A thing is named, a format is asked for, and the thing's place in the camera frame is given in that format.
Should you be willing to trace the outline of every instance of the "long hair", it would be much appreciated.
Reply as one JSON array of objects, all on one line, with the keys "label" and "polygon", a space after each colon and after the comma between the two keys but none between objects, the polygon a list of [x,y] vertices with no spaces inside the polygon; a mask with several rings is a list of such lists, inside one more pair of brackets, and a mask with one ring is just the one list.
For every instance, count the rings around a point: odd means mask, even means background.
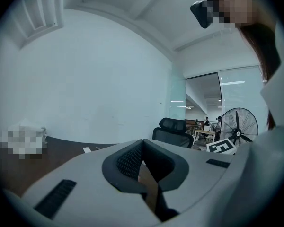
[{"label": "long hair", "polygon": [[[275,33],[263,24],[242,26],[239,31],[257,54],[263,71],[263,79],[269,81],[281,63],[275,46]],[[270,112],[267,124],[269,129],[275,127]]]}]

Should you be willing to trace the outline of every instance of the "fan blade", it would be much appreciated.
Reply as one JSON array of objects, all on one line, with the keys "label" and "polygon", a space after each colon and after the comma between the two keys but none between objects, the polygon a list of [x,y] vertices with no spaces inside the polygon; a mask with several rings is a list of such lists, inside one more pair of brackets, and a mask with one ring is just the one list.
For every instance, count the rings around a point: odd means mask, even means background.
[{"label": "fan blade", "polygon": [[245,135],[240,135],[242,137],[242,139],[246,140],[247,142],[252,142],[252,140],[248,137],[246,137]]},{"label": "fan blade", "polygon": [[232,140],[233,138],[235,138],[234,134],[232,136],[228,137],[229,140]]},{"label": "fan blade", "polygon": [[239,116],[238,116],[238,111],[236,111],[236,120],[237,120],[237,130],[239,130]]}]

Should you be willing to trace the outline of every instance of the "standing fan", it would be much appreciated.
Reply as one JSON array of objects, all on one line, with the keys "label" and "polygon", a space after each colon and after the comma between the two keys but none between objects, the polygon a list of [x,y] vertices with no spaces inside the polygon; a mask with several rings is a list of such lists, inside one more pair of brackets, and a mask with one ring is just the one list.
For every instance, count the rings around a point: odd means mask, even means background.
[{"label": "standing fan", "polygon": [[245,108],[233,108],[221,118],[220,139],[228,138],[235,146],[252,142],[258,135],[257,121]]}]

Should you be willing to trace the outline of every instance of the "black chair backrest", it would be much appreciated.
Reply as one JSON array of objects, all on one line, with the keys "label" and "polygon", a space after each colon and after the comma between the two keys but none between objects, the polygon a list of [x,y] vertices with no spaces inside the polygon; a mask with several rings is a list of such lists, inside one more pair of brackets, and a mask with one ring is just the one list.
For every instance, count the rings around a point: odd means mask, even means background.
[{"label": "black chair backrest", "polygon": [[155,128],[152,139],[171,145],[190,148],[193,144],[193,137],[186,134],[186,121],[164,118],[159,123],[161,128]]}]

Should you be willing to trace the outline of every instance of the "ceiling light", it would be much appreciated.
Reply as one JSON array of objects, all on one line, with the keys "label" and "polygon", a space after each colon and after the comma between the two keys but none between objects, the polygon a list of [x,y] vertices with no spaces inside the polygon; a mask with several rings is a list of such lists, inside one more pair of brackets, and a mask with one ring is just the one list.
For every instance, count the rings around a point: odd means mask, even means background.
[{"label": "ceiling light", "polygon": [[242,84],[242,83],[245,83],[245,81],[224,82],[224,83],[221,83],[220,85],[225,86],[225,85]]}]

